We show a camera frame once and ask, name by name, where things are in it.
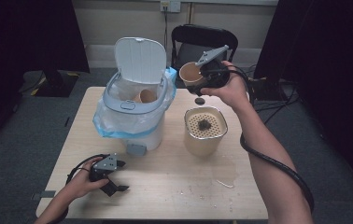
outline black chair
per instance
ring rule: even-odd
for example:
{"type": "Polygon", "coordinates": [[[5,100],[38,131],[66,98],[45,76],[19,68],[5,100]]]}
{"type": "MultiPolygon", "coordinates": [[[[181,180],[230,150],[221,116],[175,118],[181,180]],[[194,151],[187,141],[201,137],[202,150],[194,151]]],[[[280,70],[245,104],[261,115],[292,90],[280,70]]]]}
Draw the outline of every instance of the black chair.
{"type": "Polygon", "coordinates": [[[231,62],[238,46],[238,39],[231,32],[215,27],[184,24],[176,27],[171,33],[173,51],[171,56],[171,67],[177,71],[185,64],[197,62],[204,51],[229,46],[228,52],[219,55],[219,59],[231,62]]]}

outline paper cup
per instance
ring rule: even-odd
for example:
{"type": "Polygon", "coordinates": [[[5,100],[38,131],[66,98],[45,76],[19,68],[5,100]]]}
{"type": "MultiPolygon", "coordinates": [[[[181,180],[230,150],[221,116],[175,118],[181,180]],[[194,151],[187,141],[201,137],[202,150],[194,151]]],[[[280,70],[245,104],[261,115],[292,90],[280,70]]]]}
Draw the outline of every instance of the paper cup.
{"type": "Polygon", "coordinates": [[[200,67],[195,62],[185,63],[179,69],[179,76],[185,83],[185,86],[197,86],[205,82],[205,79],[200,75],[200,67]]]}
{"type": "Polygon", "coordinates": [[[157,97],[156,94],[153,91],[150,90],[142,90],[141,92],[139,92],[135,98],[133,99],[133,101],[137,102],[137,103],[151,103],[156,101],[157,97]]]}

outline beige canister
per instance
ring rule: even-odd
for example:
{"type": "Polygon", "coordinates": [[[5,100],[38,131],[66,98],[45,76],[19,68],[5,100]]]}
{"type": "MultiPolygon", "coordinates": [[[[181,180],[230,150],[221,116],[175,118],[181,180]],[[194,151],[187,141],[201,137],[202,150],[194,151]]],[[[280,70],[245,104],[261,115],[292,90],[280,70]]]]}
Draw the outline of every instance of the beige canister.
{"type": "Polygon", "coordinates": [[[208,156],[217,150],[226,134],[227,123],[220,111],[213,106],[201,106],[185,113],[186,149],[195,156],[208,156]]]}

